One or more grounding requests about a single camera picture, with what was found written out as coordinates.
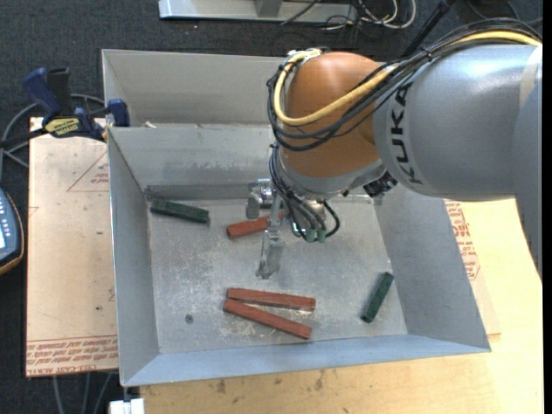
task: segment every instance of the cable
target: cable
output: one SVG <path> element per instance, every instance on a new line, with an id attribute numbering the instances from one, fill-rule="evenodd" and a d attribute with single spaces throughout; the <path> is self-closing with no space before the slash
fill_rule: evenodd
<path id="1" fill-rule="evenodd" d="M 90 397 L 90 383 L 91 383 L 92 373 L 86 373 L 86 382 L 85 382 L 85 395 L 83 396 L 83 406 L 80 410 L 81 414 L 86 414 L 86 409 L 88 408 L 88 398 Z"/>
<path id="2" fill-rule="evenodd" d="M 105 382 L 103 383 L 102 389 L 97 396 L 97 401 L 96 401 L 96 404 L 94 405 L 94 411 L 92 412 L 92 414 L 98 413 L 98 410 L 100 409 L 100 405 L 104 401 L 104 395 L 105 395 L 105 392 L 107 391 L 107 386 L 110 383 L 110 380 L 114 374 L 115 373 L 108 373 L 107 377 L 105 378 Z"/>
<path id="3" fill-rule="evenodd" d="M 301 9 L 297 14 L 295 14 L 295 16 L 291 16 L 290 18 L 282 22 L 280 25 L 285 25 L 287 23 L 295 22 L 300 16 L 303 16 L 304 14 L 306 14 L 307 11 L 309 11 L 319 1 L 320 0 L 313 0 L 312 2 L 307 4 L 303 9 Z"/>
<path id="4" fill-rule="evenodd" d="M 58 385 L 58 376 L 52 377 L 52 383 L 53 383 L 53 393 L 55 394 L 55 402 L 58 406 L 58 413 L 59 414 L 65 414 L 65 409 L 63 408 L 63 402 L 61 400 L 60 395 L 60 386 Z"/>
<path id="5" fill-rule="evenodd" d="M 416 19 L 416 0 L 408 0 L 411 7 L 411 15 L 407 21 L 401 22 L 399 24 L 393 23 L 398 17 L 399 4 L 397 0 L 390 0 L 392 3 L 392 14 L 388 14 L 382 17 L 376 16 L 370 9 L 368 9 L 368 7 L 366 6 L 366 1 L 367 0 L 356 0 L 358 5 L 360 6 L 360 9 L 362 9 L 362 12 L 365 15 L 360 17 L 360 20 L 362 22 L 373 23 L 390 29 L 403 29 L 408 28 L 410 25 L 412 25 L 412 23 L 414 23 L 414 20 Z"/>

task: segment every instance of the wooden stick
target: wooden stick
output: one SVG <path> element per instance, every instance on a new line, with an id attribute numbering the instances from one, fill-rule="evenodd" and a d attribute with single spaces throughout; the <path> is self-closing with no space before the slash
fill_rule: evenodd
<path id="1" fill-rule="evenodd" d="M 301 339 L 308 340 L 311 338 L 312 328 L 308 325 L 294 322 L 285 317 L 269 313 L 268 311 L 259 310 L 258 308 L 242 304 L 233 299 L 226 299 L 223 309 L 235 316 L 262 323 L 263 325 L 283 331 L 292 336 L 300 337 Z"/>
<path id="2" fill-rule="evenodd" d="M 260 217 L 254 221 L 243 221 L 241 223 L 230 224 L 226 228 L 226 235 L 229 239 L 239 238 L 241 236 L 260 233 L 267 229 L 267 221 L 270 215 Z"/>
<path id="3" fill-rule="evenodd" d="M 246 304 L 266 305 L 269 307 L 287 308 L 290 310 L 314 311 L 317 300 L 305 296 L 292 294 L 249 290 L 247 288 L 229 288 L 226 292 L 228 299 L 239 300 Z"/>

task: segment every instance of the clamp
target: clamp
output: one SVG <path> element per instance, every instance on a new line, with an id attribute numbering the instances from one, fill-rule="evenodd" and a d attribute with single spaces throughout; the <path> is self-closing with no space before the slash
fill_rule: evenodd
<path id="1" fill-rule="evenodd" d="M 105 141 L 107 127 L 130 125 L 127 106 L 121 98 L 111 99 L 103 110 L 112 117 L 112 121 L 108 122 L 106 128 L 90 117 L 85 109 L 74 108 L 69 77 L 68 68 L 47 72 L 45 68 L 40 67 L 23 80 L 22 86 L 27 97 L 46 111 L 42 119 L 42 128 L 47 133 L 56 138 L 83 136 Z"/>

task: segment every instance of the power cord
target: power cord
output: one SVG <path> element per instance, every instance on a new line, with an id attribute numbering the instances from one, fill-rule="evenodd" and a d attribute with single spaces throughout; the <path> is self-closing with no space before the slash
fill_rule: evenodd
<path id="1" fill-rule="evenodd" d="M 83 404 L 81 407 L 81 414 L 86 414 L 88 411 L 88 399 L 91 395 L 91 375 L 92 373 L 87 373 L 85 378 L 85 392 L 83 394 Z M 107 392 L 107 388 L 111 382 L 111 379 L 113 376 L 116 375 L 116 373 L 107 373 L 107 377 L 105 378 L 105 381 L 102 384 L 102 388 L 100 389 L 99 394 L 97 395 L 96 403 L 94 404 L 94 408 L 92 411 L 92 414 L 98 414 L 100 407 L 104 401 L 105 393 Z M 58 381 L 58 376 L 52 377 L 52 384 L 53 384 L 53 393 L 55 396 L 56 405 L 58 407 L 58 414 L 66 414 L 65 407 L 63 405 L 63 400 L 60 393 L 60 383 Z M 126 399 L 128 397 L 127 391 L 124 393 L 124 398 Z"/>
<path id="2" fill-rule="evenodd" d="M 288 18 L 287 20 L 285 20 L 284 22 L 282 22 L 280 25 L 285 25 L 285 24 L 288 24 L 288 23 L 291 23 L 291 22 L 295 22 L 299 17 L 303 16 L 304 14 L 306 14 L 309 10 L 311 10 L 311 8 L 317 4 L 318 2 L 320 2 L 320 0 L 312 0 L 312 2 L 310 2 L 309 4 L 307 4 L 303 9 L 301 9 L 297 14 L 295 14 L 294 16 L 291 16 L 290 18 Z"/>

